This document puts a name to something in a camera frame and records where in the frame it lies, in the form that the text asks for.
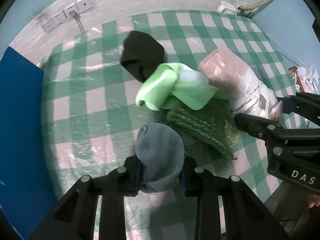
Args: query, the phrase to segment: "light green cloth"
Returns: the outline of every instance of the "light green cloth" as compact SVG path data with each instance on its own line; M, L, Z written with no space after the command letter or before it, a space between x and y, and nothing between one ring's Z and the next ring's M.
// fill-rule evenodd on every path
M163 63L144 82L136 96L136 105L143 103L155 111L170 109L178 100L193 110L204 107L209 100L215 98L225 99L226 96L218 89L204 83L179 84L179 71L192 70L182 63Z

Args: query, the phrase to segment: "white plastic bag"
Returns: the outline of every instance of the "white plastic bag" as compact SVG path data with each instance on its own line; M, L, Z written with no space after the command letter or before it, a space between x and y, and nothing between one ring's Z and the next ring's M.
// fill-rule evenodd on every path
M298 67L297 73L305 92L319 94L319 76L315 67L311 67L309 69L306 69L305 67Z
M210 79L210 84L228 95L234 113L244 113L279 120L282 102L271 89L260 81L252 69L227 47L208 55L199 70Z

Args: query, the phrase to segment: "human hand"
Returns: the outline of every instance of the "human hand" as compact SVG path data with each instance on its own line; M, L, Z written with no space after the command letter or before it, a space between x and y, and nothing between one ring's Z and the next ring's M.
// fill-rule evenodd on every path
M312 208L313 206L318 207L320 205L320 196L309 194L308 204L310 208Z

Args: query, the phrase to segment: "power cord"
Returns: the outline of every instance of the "power cord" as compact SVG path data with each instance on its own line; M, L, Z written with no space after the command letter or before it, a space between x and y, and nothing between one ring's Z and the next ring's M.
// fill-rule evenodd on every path
M76 13L74 10L72 10L72 11L69 12L69 16L73 17L76 20L76 22L77 22L77 24L79 26L80 32L83 33L84 32L84 28L83 28L83 25L82 25L82 23L80 21L80 15L78 13Z
M270 2L271 0L261 0L257 3L254 3L252 5L242 5L242 6L239 6L239 9L241 12L245 12L245 11L252 11L253 9L256 9L258 7L260 7L261 5L263 4L266 4L268 2Z

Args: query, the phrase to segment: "wall socket panel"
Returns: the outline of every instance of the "wall socket panel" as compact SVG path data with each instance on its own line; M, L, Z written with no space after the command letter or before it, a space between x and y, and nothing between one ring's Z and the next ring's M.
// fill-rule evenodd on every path
M61 10L57 12L56 14L51 16L51 19L56 25L59 25L61 23L64 23L66 20L68 20L67 16L65 13Z
M94 5L91 0L78 0L76 4L78 5L80 12L83 12L89 8L92 8Z
M57 25L53 22L52 18L49 18L47 21L41 24L42 29L48 33L52 31Z
M72 18L70 15L69 15L69 13L71 12L71 11L75 11L76 13L79 13L80 12L80 10L79 10L79 8L78 8L78 5L74 2L74 3L72 3L72 4L70 4L70 5L68 5L67 7L65 7L64 9L63 9L63 11L64 11L64 13L66 14L66 16L67 16L67 18L69 19L69 18Z
M56 14L52 15L47 21L43 22L40 26L42 29L48 33L52 31L59 24L64 23L70 19L69 12L75 11L76 13L81 13L89 8L92 8L94 3L92 0L78 0L66 6L63 10L58 11Z

